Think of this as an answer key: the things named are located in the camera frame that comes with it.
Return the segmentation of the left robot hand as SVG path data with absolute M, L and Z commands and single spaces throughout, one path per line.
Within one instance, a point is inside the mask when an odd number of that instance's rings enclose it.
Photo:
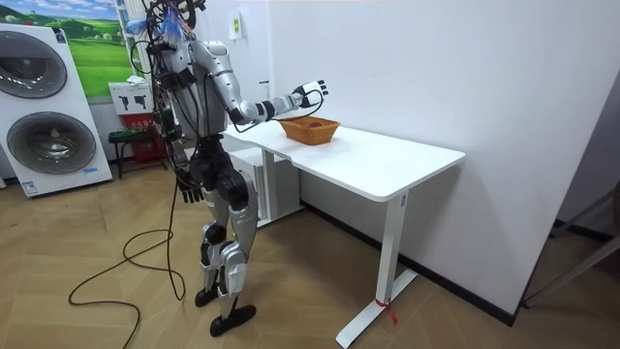
M 202 188 L 193 180 L 189 172 L 175 171 L 176 186 L 185 203 L 194 204 L 204 200 Z

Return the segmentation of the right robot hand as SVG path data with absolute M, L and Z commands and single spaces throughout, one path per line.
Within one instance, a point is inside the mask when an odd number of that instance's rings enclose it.
M 295 103 L 302 109 L 319 105 L 327 94 L 326 82 L 323 79 L 306 82 L 293 92 Z

